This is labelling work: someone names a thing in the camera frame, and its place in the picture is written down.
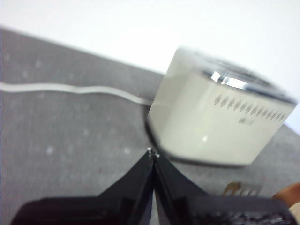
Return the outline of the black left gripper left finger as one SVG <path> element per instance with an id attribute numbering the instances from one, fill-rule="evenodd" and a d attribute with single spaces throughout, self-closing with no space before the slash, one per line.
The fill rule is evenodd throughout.
<path id="1" fill-rule="evenodd" d="M 154 157 L 146 152 L 136 164 L 96 196 L 51 197 L 25 203 L 13 225 L 138 225 L 150 216 Z"/>

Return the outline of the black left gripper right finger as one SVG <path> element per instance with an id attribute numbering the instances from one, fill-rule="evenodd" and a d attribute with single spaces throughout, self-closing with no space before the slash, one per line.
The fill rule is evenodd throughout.
<path id="1" fill-rule="evenodd" d="M 209 195 L 163 154 L 154 153 L 155 192 L 172 225 L 294 225 L 280 200 L 255 196 Z"/>

